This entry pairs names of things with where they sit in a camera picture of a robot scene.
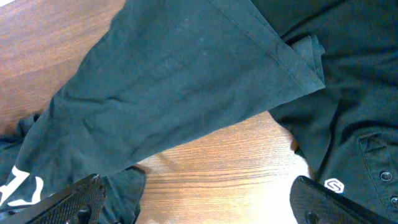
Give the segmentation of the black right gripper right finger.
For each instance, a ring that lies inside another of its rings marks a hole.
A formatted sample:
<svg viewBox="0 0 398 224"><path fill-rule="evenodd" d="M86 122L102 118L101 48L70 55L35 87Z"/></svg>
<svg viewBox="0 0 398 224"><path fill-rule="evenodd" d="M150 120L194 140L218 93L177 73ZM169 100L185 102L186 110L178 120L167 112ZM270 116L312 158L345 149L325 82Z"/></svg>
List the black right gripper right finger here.
<svg viewBox="0 0 398 224"><path fill-rule="evenodd" d="M292 184L290 205L299 224L395 224L302 175Z"/></svg>

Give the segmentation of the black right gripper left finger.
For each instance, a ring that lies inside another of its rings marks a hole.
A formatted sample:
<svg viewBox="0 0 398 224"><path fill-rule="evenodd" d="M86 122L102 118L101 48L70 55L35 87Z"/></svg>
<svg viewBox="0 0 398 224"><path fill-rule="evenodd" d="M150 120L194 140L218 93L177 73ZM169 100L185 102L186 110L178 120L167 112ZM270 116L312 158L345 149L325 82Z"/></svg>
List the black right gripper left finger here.
<svg viewBox="0 0 398 224"><path fill-rule="evenodd" d="M91 174L35 205L1 210L1 224L95 224L106 200L100 175Z"/></svg>

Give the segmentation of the dark green t-shirt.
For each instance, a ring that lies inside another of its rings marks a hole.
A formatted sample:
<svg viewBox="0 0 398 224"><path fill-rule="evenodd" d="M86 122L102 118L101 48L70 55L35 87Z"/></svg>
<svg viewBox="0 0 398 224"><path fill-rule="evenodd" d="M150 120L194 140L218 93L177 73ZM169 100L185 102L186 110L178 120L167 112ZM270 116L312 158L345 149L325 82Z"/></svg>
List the dark green t-shirt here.
<svg viewBox="0 0 398 224"><path fill-rule="evenodd" d="M127 1L48 108L1 138L1 217L99 174L99 222L136 222L139 161L323 89L323 53L250 1Z"/></svg>

